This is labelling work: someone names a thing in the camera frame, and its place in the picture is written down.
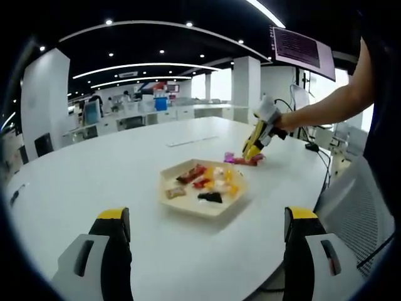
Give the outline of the person's right hand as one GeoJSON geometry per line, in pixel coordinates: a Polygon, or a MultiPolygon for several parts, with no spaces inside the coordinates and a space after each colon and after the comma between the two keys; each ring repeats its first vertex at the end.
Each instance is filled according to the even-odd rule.
{"type": "Polygon", "coordinates": [[[293,112],[282,114],[276,119],[274,126],[286,132],[293,132],[297,127],[293,117],[293,112]]]}

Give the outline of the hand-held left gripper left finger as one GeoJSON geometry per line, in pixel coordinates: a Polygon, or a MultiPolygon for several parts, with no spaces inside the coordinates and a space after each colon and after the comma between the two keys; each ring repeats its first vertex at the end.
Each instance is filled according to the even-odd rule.
{"type": "Polygon", "coordinates": [[[129,209],[108,209],[60,255],[51,285],[63,300],[131,300],[131,263],[129,209]]]}

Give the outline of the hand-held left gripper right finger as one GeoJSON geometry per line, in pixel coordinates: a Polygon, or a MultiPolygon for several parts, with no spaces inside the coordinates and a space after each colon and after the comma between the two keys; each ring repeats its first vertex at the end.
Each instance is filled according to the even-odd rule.
{"type": "Polygon", "coordinates": [[[350,300],[363,286],[357,259],[309,209],[284,211],[284,300],[350,300]]]}

